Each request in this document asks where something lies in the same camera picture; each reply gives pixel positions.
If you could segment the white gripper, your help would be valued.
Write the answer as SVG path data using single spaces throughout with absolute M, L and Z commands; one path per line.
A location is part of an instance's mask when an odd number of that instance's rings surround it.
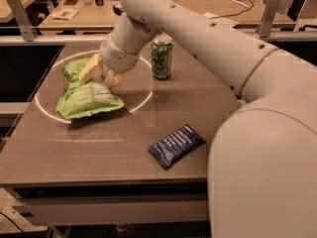
M 85 83 L 92 78 L 101 79 L 105 64 L 111 70 L 107 72 L 103 82 L 108 88 L 112 88 L 123 80 L 126 75 L 125 72 L 135 67 L 139 58 L 140 55 L 123 51 L 113 41 L 112 35 L 108 35 L 100 46 L 100 54 L 93 55 L 79 73 L 79 82 Z

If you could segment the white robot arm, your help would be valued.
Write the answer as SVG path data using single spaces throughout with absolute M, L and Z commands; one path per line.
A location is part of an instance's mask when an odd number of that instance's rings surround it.
M 120 0 L 100 47 L 111 83 L 165 32 L 245 101 L 220 127 L 208 160 L 212 238 L 317 238 L 317 68 L 174 0 Z

